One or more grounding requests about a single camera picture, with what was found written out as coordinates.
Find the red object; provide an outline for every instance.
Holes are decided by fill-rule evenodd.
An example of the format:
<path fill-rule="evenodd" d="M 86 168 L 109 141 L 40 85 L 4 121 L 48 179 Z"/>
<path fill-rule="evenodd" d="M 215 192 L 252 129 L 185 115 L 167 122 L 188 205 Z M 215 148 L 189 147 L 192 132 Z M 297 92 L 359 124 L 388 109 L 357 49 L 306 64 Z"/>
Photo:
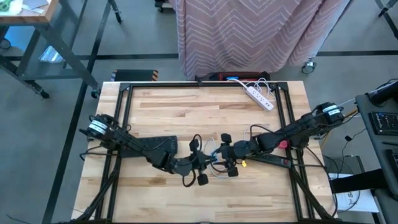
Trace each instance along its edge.
<path fill-rule="evenodd" d="M 279 149 L 286 149 L 287 148 L 287 141 L 286 140 L 281 141 L 279 146 L 278 146 L 278 148 Z"/>

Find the gray floor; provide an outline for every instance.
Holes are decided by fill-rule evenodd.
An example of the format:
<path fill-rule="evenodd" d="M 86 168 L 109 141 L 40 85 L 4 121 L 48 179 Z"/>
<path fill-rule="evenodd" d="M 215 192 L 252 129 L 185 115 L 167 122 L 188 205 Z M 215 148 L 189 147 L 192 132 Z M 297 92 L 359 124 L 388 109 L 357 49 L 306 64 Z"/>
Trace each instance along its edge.
<path fill-rule="evenodd" d="M 79 12 L 80 0 L 71 1 Z M 177 53 L 175 15 L 160 14 L 149 0 L 118 0 L 124 23 L 120 26 L 113 14 L 99 49 L 100 54 L 168 54 Z M 89 1 L 73 51 L 89 55 L 95 41 L 105 1 Z M 390 10 L 398 24 L 398 6 Z M 356 0 L 335 27 L 322 51 L 398 50 L 398 41 L 387 22 L 378 19 L 374 0 Z M 32 32 L 29 27 L 11 29 L 7 37 L 13 49 L 3 52 L 18 55 L 26 47 Z M 342 103 L 363 94 L 390 78 L 396 77 L 398 56 L 318 57 L 318 67 L 311 75 L 303 75 L 298 67 L 285 67 L 272 74 L 274 80 L 303 80 L 311 106 L 325 101 Z M 99 82 L 108 81 L 114 69 L 157 69 L 161 80 L 184 80 L 177 59 L 168 60 L 97 60 L 93 75 Z M 53 177 L 65 142 L 75 106 L 80 80 L 49 80 L 39 82 L 51 99 L 42 100 L 30 90 L 1 71 L 0 133 L 0 223 L 15 223 L 6 214 L 30 223 L 40 223 L 44 214 Z M 86 96 L 78 127 L 88 124 L 88 115 L 97 102 Z M 345 111 L 353 104 L 345 105 Z M 333 131 L 323 153 L 340 157 L 344 136 L 364 128 L 361 118 Z M 86 149 L 85 138 L 76 134 L 53 222 L 70 218 L 82 161 L 78 154 Z M 360 155 L 367 170 L 379 167 L 366 133 L 348 144 L 346 154 Z M 348 212 L 345 220 L 371 222 L 369 216 Z"/>

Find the power strip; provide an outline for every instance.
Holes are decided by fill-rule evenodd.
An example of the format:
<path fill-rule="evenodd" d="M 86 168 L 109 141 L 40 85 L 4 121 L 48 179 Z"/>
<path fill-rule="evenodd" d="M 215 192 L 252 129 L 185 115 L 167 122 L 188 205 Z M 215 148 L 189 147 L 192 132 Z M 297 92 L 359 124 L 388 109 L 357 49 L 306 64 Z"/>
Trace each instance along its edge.
<path fill-rule="evenodd" d="M 246 94 L 250 96 L 259 106 L 264 109 L 272 110 L 274 105 L 267 100 L 261 93 L 259 93 L 253 86 L 250 86 L 246 89 Z"/>

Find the workbench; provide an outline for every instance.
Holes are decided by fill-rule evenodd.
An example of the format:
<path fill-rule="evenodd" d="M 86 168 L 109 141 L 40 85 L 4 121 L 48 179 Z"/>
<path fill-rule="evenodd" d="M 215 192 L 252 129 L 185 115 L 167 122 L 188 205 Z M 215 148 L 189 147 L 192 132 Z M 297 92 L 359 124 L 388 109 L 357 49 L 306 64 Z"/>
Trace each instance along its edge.
<path fill-rule="evenodd" d="M 219 147 L 222 133 L 230 134 L 235 142 L 244 138 L 243 132 L 251 124 L 265 124 L 271 130 L 281 127 L 276 102 L 272 111 L 264 111 L 245 94 L 241 86 L 188 85 L 196 85 L 193 82 L 152 83 L 159 86 L 141 85 L 132 91 L 129 133 L 138 138 L 176 135 L 177 158 L 189 155 L 188 144 L 195 134 L 202 136 L 203 143 L 214 138 Z M 289 88 L 294 116 L 299 119 L 311 111 L 303 82 L 284 83 Z M 96 114 L 113 116 L 120 85 L 118 82 L 103 84 Z M 287 101 L 283 92 L 281 99 L 282 107 L 286 109 Z M 124 94 L 120 118 L 124 117 L 126 100 L 127 94 Z M 259 134 L 261 130 L 254 129 L 254 132 Z M 99 141 L 92 141 L 88 147 L 98 145 Z M 318 141 L 311 139 L 309 148 L 322 160 Z M 210 153 L 213 149 L 214 145 L 210 142 L 205 150 Z M 93 152 L 106 151 L 99 148 Z M 273 154 L 286 156 L 286 151 L 277 148 Z M 81 215 L 98 193 L 105 160 L 105 156 L 86 156 L 72 218 Z M 303 161 L 304 164 L 319 165 L 308 151 L 305 151 Z M 218 179 L 207 169 L 209 184 L 199 186 L 196 183 L 185 188 L 180 175 L 157 170 L 143 157 L 125 158 L 121 163 L 112 221 L 296 222 L 289 171 L 257 161 L 246 160 L 246 164 L 246 167 L 238 165 L 239 176 L 236 178 Z M 310 190 L 332 214 L 335 206 L 325 171 L 321 167 L 306 167 L 305 170 Z M 106 216 L 109 192 L 105 196 L 102 217 Z M 299 195 L 303 217 L 308 217 L 301 190 Z"/>
<path fill-rule="evenodd" d="M 4 38 L 4 35 L 10 26 L 35 27 L 35 31 L 32 34 L 32 38 L 29 41 L 19 65 L 14 65 L 5 56 L 0 55 L 0 68 L 5 70 L 9 75 L 33 90 L 35 93 L 41 95 L 43 98 L 48 98 L 49 94 L 46 93 L 43 88 L 36 83 L 36 80 L 81 78 L 88 86 L 92 87 L 92 95 L 96 96 L 99 94 L 100 89 L 98 82 L 91 75 L 93 69 L 92 67 L 94 65 L 93 62 L 91 62 L 92 65 L 89 63 L 89 65 L 85 67 L 80 59 L 72 52 L 73 43 L 76 39 L 76 35 L 79 30 L 88 0 L 82 1 L 82 7 L 79 16 L 75 14 L 68 0 L 47 1 L 49 4 L 40 8 L 44 10 L 41 14 L 23 9 L 18 15 L 15 16 L 0 16 L 0 26 L 3 30 L 1 39 Z M 54 21 L 53 17 L 58 4 L 62 7 L 62 10 L 60 11 L 60 14 L 57 15 L 57 21 Z M 116 2 L 114 0 L 108 0 L 108 5 L 106 8 L 109 8 L 110 6 L 115 11 L 116 18 L 120 23 L 121 18 Z M 61 35 L 62 28 L 65 26 L 65 24 L 61 24 L 60 21 L 64 21 L 65 19 L 70 19 L 73 22 L 74 27 L 72 32 L 68 32 L 70 37 L 67 38 L 67 41 L 65 41 L 65 37 L 62 37 Z M 35 66 L 37 67 L 37 71 L 32 71 L 30 68 L 28 69 L 28 64 L 30 63 L 32 55 L 34 54 L 40 36 L 47 41 L 47 46 L 52 46 L 65 60 L 65 63 L 58 63 L 60 66 L 56 73 L 49 73 L 47 68 L 49 63 L 40 63 L 37 58 L 35 58 L 37 64 L 40 63 L 39 65 Z M 96 49 L 96 52 L 93 50 L 94 57 L 96 56 L 97 51 L 98 49 Z"/>

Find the pink striped curtain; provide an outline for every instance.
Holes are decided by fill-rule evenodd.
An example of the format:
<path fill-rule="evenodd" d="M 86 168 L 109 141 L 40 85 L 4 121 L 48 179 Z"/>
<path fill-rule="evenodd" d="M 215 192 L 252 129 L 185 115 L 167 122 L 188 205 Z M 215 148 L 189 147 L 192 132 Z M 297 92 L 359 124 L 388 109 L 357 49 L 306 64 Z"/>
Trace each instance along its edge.
<path fill-rule="evenodd" d="M 276 72 L 316 56 L 349 0 L 170 0 L 189 80 L 209 72 Z"/>

